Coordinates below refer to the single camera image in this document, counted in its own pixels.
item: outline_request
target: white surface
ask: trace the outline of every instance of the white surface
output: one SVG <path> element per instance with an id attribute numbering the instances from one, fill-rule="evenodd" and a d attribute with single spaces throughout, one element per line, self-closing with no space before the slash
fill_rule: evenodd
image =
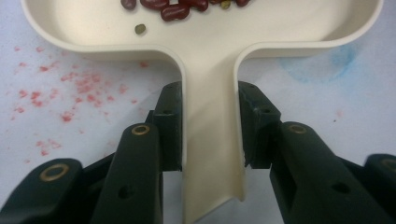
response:
<path id="1" fill-rule="evenodd" d="M 362 164 L 370 153 L 394 154 L 396 8 L 391 2 L 385 4 L 374 29 L 353 44 L 306 59 L 250 60 L 242 64 L 239 76 L 261 87 L 283 113 L 282 120 L 312 126 L 337 155 Z M 154 93 L 179 79 L 179 74 L 167 63 L 148 62 L 148 68 L 141 68 L 139 63 L 83 60 L 37 37 L 19 3 L 2 1 L 0 10 L 3 202 L 43 161 L 73 157 L 88 165 L 111 153 L 126 124 L 144 120 L 145 110 L 155 105 Z M 44 51 L 37 52 L 37 47 Z M 50 66 L 50 70 L 40 72 L 40 66 Z M 72 71 L 78 76 L 61 81 Z M 73 109 L 78 97 L 76 81 L 86 77 L 94 82 L 92 89 L 79 90 L 84 102 Z M 29 94 L 21 98 L 20 90 Z M 32 104 L 33 91 L 42 92 L 35 101 L 42 101 L 41 107 Z M 102 103 L 88 102 L 89 94 Z M 108 101 L 107 96 L 115 101 Z M 74 116 L 64 124 L 62 115 L 70 110 Z M 42 150 L 49 154 L 42 156 Z M 180 174 L 165 176 L 165 223 L 181 222 L 180 181 Z M 247 222 L 281 222 L 267 171 L 247 170 L 247 200 L 230 201 L 198 221 Z"/>
<path id="2" fill-rule="evenodd" d="M 161 51 L 176 62 L 183 80 L 183 219 L 192 223 L 245 198 L 235 78 L 241 60 L 252 51 L 306 55 L 345 44 L 371 27 L 382 0 L 251 1 L 210 7 L 205 15 L 192 10 L 182 22 L 164 22 L 139 5 L 129 12 L 112 0 L 22 4 L 29 22 L 58 47 L 95 58 L 114 52 L 109 60 L 131 60 L 137 51 L 156 59 Z M 131 27 L 139 23 L 148 27 L 143 35 Z"/>

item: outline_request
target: brass screw hole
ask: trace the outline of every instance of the brass screw hole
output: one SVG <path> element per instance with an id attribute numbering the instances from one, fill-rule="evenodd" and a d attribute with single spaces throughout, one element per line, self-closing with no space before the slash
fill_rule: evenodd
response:
<path id="1" fill-rule="evenodd" d="M 51 165 L 40 174 L 40 179 L 44 182 L 57 180 L 67 174 L 69 166 L 64 163 Z"/>
<path id="2" fill-rule="evenodd" d="M 132 128 L 132 134 L 135 135 L 143 135 L 149 132 L 149 126 L 147 125 L 139 125 Z"/>
<path id="3" fill-rule="evenodd" d="M 289 130 L 292 133 L 306 133 L 306 128 L 305 127 L 302 127 L 302 126 L 296 125 L 296 124 L 290 125 L 289 126 Z"/>

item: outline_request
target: small seed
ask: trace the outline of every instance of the small seed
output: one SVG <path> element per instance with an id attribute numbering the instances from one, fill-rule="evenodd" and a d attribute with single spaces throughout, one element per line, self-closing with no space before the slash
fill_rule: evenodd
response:
<path id="1" fill-rule="evenodd" d="M 136 25 L 136 27 L 134 28 L 134 32 L 135 32 L 137 35 L 141 35 L 141 34 L 145 33 L 145 31 L 146 31 L 146 25 L 145 25 L 145 24 L 138 24 L 138 25 Z"/>
<path id="2" fill-rule="evenodd" d="M 221 8 L 222 8 L 222 9 L 227 9 L 227 8 L 230 7 L 231 1 L 229 1 L 229 0 L 227 0 L 227 1 L 222 1 L 220 5 L 221 5 Z"/>

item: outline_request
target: white plastic tray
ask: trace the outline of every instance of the white plastic tray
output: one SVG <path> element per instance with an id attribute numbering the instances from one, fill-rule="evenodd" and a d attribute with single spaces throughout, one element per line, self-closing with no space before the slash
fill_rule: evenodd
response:
<path id="1" fill-rule="evenodd" d="M 251 0 L 229 10 L 191 11 L 163 22 L 113 0 L 21 0 L 49 42 L 95 60 L 164 59 L 183 80 L 184 222 L 232 197 L 244 198 L 236 72 L 251 57 L 308 56 L 353 41 L 375 22 L 383 0 Z M 144 35 L 134 27 L 145 23 Z"/>

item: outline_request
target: red kidney bean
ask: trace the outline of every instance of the red kidney bean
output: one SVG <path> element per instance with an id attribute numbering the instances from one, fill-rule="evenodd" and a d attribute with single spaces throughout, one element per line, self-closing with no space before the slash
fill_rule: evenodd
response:
<path id="1" fill-rule="evenodd" d="M 143 7 L 159 11 L 169 6 L 169 0 L 140 0 L 140 3 Z"/>
<path id="2" fill-rule="evenodd" d="M 198 11 L 206 11 L 209 7 L 208 0 L 178 0 L 178 2 L 196 8 Z"/>
<path id="3" fill-rule="evenodd" d="M 136 0 L 121 0 L 121 4 L 125 9 L 133 10 L 136 7 Z"/>
<path id="4" fill-rule="evenodd" d="M 183 20 L 190 14 L 190 7 L 187 4 L 177 3 L 169 5 L 161 11 L 164 21 Z"/>
<path id="5" fill-rule="evenodd" d="M 239 7 L 244 7 L 245 5 L 248 4 L 248 1 L 249 1 L 249 0 L 235 0 L 236 4 L 237 4 Z"/>

